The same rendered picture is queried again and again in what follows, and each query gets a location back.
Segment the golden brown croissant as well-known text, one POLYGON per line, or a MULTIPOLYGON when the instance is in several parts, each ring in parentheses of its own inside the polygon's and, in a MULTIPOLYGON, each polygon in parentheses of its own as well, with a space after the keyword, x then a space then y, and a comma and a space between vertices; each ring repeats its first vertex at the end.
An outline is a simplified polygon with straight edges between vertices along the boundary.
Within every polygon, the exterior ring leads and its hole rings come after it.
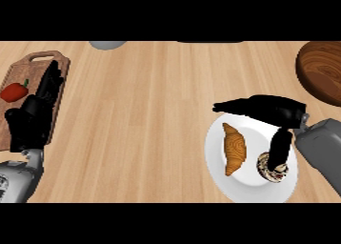
POLYGON ((230 176, 241 168, 247 159, 245 138, 235 127, 227 123, 223 124, 224 129, 224 154, 227 159, 226 176, 230 176))

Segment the red bell pepper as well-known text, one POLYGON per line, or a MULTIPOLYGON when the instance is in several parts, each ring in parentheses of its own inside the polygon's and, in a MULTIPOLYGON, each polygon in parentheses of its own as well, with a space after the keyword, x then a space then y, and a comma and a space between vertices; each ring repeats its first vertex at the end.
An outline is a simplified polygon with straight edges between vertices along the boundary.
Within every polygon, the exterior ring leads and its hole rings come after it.
POLYGON ((0 92, 0 98, 8 102, 17 102, 29 93, 29 80, 23 83, 12 83, 0 92))

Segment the white round plate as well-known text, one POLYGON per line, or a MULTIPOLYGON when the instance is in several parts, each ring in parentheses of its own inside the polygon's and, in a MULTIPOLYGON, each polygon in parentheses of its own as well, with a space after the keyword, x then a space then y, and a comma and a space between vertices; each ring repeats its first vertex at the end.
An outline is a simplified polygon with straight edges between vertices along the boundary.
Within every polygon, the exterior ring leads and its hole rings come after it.
POLYGON ((283 203, 292 196, 298 176, 295 149, 289 150, 289 172, 279 183, 267 181, 257 169, 258 157, 269 151, 276 132, 273 125, 229 113, 223 114, 210 126, 204 142, 207 168, 222 192, 233 202, 283 203), (247 160, 230 176, 226 176, 224 123, 238 129, 247 145, 247 160))

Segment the grey round object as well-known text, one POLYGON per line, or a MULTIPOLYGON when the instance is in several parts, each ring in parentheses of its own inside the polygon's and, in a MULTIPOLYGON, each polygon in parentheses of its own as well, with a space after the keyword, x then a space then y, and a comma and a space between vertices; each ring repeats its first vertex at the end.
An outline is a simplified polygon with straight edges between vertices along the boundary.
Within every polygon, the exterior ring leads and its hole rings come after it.
POLYGON ((124 44, 124 41, 90 41, 90 46, 102 51, 114 50, 124 44))

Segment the brown speckled mushroom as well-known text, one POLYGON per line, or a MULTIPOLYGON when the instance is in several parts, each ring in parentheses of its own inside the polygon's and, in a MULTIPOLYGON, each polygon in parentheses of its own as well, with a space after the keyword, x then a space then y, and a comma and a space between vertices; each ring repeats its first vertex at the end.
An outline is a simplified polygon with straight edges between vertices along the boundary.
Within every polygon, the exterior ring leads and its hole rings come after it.
POLYGON ((279 183, 288 175, 288 171, 289 171, 288 164, 286 163, 280 164, 272 171, 267 167, 267 160, 269 160, 269 152, 263 152, 257 162, 258 173, 266 180, 269 180, 273 183, 279 183))

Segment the dark brown wooden bowl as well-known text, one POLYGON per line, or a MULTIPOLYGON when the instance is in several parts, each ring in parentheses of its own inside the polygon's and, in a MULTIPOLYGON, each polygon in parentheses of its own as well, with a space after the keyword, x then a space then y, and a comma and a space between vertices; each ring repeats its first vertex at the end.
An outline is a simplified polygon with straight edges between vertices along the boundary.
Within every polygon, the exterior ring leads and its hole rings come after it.
POLYGON ((295 57, 303 88, 325 103, 341 107, 341 41, 310 41, 295 57))

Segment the brown wooden cutting board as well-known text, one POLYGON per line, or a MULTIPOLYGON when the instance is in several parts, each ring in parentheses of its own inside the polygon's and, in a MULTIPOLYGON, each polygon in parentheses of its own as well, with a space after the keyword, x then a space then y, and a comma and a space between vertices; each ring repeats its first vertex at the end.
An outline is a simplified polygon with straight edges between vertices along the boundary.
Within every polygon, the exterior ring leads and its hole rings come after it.
POLYGON ((52 61, 58 62, 59 75, 67 78, 71 60, 59 51, 37 51, 11 65, 0 84, 0 152, 11 149, 11 132, 5 118, 8 109, 18 108, 34 94, 52 61))

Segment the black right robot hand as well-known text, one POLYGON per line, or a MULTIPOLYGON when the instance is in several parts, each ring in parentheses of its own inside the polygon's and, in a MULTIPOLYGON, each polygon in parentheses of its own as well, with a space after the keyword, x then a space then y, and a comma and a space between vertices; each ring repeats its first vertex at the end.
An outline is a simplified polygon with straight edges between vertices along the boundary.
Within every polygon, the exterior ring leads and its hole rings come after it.
POLYGON ((216 112, 245 115, 279 128, 270 141, 267 168, 286 163, 292 145, 289 129, 298 129, 307 105, 288 97, 257 94, 214 104, 216 112))

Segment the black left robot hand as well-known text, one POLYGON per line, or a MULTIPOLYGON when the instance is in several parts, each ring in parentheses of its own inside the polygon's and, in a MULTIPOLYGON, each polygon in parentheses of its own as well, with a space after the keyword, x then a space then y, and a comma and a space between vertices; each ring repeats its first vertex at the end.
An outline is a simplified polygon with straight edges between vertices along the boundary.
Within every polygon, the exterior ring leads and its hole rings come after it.
POLYGON ((5 112, 12 153, 42 149, 48 143, 52 112, 62 83, 58 62, 52 60, 36 93, 27 96, 20 108, 8 109, 5 112))

